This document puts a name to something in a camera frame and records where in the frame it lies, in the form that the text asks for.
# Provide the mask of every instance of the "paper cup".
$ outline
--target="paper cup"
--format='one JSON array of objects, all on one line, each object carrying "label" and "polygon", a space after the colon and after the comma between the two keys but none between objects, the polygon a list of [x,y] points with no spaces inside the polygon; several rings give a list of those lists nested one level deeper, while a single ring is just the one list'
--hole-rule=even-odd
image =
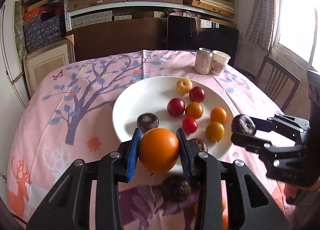
[{"label": "paper cup", "polygon": [[230,56],[224,52],[214,50],[212,54],[211,73],[214,75],[220,75],[226,68]]}]

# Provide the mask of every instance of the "table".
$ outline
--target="table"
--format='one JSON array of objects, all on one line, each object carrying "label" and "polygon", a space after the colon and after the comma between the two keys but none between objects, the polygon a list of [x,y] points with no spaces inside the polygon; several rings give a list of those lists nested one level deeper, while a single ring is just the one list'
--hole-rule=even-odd
[{"label": "table", "polygon": [[[230,66],[219,77],[193,70],[195,53],[140,51],[74,63],[51,72],[41,82],[17,128],[8,165],[8,202],[13,213],[28,221],[41,200],[75,159],[101,159],[116,150],[112,107],[132,83],[152,76],[180,76],[198,81],[219,94],[234,115],[246,113],[266,119],[282,113],[259,88]],[[276,133],[261,133],[274,145],[292,143]],[[241,159],[255,173],[287,218],[293,208],[285,203],[284,184],[265,177],[258,156],[232,146],[223,161]],[[193,229],[197,195],[182,203],[163,201],[160,184],[167,175],[146,172],[140,163],[128,184],[119,184],[125,229]],[[94,229],[93,183],[90,229]]]}]

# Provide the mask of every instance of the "deer print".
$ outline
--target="deer print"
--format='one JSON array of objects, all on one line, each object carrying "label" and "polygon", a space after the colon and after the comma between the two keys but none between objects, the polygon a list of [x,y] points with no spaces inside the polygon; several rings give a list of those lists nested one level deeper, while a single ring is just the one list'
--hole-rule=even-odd
[{"label": "deer print", "polygon": [[14,158],[11,160],[11,169],[12,174],[17,180],[18,185],[18,193],[17,195],[13,193],[12,191],[8,190],[8,202],[10,209],[12,212],[14,212],[18,217],[23,218],[23,213],[25,209],[25,203],[24,198],[26,198],[27,201],[29,201],[29,195],[26,183],[31,184],[32,181],[30,181],[30,174],[28,170],[28,165],[26,165],[25,169],[25,163],[24,163],[24,156],[22,160],[18,160],[18,163],[16,164],[16,171],[13,167],[13,161]]}]

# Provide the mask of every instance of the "orange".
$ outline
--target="orange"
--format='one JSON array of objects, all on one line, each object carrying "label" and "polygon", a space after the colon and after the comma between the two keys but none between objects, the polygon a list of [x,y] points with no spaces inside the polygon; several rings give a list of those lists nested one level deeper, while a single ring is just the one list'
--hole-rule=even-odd
[{"label": "orange", "polygon": [[222,230],[228,230],[228,215],[222,216]]},{"label": "orange", "polygon": [[198,119],[203,114],[203,107],[198,102],[191,102],[185,110],[186,116],[192,119]]},{"label": "orange", "polygon": [[227,119],[226,111],[221,107],[214,108],[210,113],[211,122],[219,122],[223,124]]},{"label": "orange", "polygon": [[[195,212],[195,214],[198,213],[198,205],[199,205],[198,201],[193,205],[193,211]],[[227,206],[226,200],[222,198],[222,212],[226,209],[226,206]]]},{"label": "orange", "polygon": [[195,212],[195,214],[198,213],[198,205],[199,205],[198,201],[193,205],[193,211]]},{"label": "orange", "polygon": [[175,165],[178,155],[177,137],[164,128],[147,131],[139,144],[139,160],[146,171],[154,174],[168,172]]},{"label": "orange", "polygon": [[219,122],[213,122],[208,125],[205,129],[205,136],[212,143],[220,141],[224,136],[223,125]]}]

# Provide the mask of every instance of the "dark round fruit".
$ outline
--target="dark round fruit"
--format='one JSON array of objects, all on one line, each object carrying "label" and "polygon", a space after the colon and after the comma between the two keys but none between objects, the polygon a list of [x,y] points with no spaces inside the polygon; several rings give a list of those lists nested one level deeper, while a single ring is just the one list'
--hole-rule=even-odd
[{"label": "dark round fruit", "polygon": [[171,176],[166,178],[161,185],[164,200],[183,202],[191,193],[191,187],[185,177]]},{"label": "dark round fruit", "polygon": [[203,140],[199,138],[193,138],[191,141],[194,141],[199,146],[202,152],[206,152],[206,153],[208,152],[208,147]]},{"label": "dark round fruit", "polygon": [[173,117],[180,116],[184,113],[186,105],[180,98],[173,98],[167,104],[167,110]]},{"label": "dark round fruit", "polygon": [[146,133],[159,126],[159,119],[153,113],[144,113],[137,118],[137,126],[143,133]]},{"label": "dark round fruit", "polygon": [[182,122],[182,130],[186,134],[194,133],[198,129],[198,124],[195,119],[186,118]]},{"label": "dark round fruit", "polygon": [[251,118],[246,114],[238,114],[231,123],[233,133],[243,133],[246,135],[255,135],[257,128]]},{"label": "dark round fruit", "polygon": [[205,94],[201,87],[194,87],[189,92],[189,98],[191,102],[202,102],[204,100]]}]

